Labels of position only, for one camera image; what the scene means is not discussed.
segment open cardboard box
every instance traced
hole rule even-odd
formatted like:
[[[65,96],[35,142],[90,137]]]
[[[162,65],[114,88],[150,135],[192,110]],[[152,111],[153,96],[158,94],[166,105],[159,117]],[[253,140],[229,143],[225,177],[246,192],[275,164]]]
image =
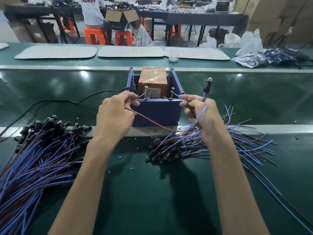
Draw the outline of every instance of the open cardboard box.
[[[136,10],[115,9],[107,10],[105,20],[109,23],[112,30],[125,31],[127,24],[131,24],[134,29],[138,29],[141,20],[139,19]]]

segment metal rod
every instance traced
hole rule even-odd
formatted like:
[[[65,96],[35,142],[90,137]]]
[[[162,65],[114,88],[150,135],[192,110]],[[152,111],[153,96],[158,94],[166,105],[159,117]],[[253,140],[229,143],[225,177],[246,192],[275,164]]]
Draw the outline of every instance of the metal rod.
[[[145,86],[145,100],[147,99],[147,88],[148,86]]]
[[[173,92],[175,90],[175,87],[172,87],[172,94],[171,94],[171,100],[173,99]]]

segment dark gray tabletop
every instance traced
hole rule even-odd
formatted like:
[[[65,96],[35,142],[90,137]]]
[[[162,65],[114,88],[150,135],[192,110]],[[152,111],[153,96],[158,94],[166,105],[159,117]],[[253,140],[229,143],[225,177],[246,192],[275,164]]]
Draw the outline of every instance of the dark gray tabletop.
[[[81,8],[72,7],[53,7],[58,15],[82,15]],[[4,5],[4,14],[8,20],[19,18],[33,18],[36,16],[44,16],[53,14],[51,7],[39,7],[32,5]],[[101,8],[102,14],[105,16],[106,9]],[[166,24],[186,24],[186,25],[222,25],[222,26],[238,26],[244,28],[248,22],[248,16],[243,14],[227,14],[227,13],[205,13],[205,14],[182,14],[164,10],[153,11],[137,11],[139,17],[150,17],[164,19]]]

